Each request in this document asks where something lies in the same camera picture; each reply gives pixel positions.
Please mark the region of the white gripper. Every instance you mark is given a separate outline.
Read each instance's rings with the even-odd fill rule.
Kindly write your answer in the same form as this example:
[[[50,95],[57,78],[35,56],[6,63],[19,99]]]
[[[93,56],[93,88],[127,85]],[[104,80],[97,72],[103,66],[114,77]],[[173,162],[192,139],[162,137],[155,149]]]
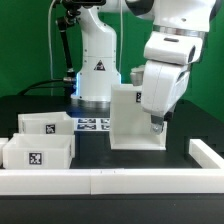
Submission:
[[[190,71],[187,65],[148,60],[143,75],[141,106],[151,116],[151,130],[163,132],[162,118],[185,93]]]

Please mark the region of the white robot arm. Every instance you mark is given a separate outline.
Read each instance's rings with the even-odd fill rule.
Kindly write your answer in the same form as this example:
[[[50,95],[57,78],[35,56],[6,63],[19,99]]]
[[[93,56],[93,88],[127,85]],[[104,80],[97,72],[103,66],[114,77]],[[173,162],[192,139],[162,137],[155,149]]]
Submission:
[[[153,30],[144,47],[147,59],[141,75],[141,106],[151,116],[151,129],[163,131],[165,115],[187,88],[191,64],[198,61],[221,0],[62,0],[66,19],[81,25],[83,56],[77,96],[91,103],[109,101],[113,84],[121,82],[116,69],[116,33],[98,17],[100,12],[130,12],[151,20]]]

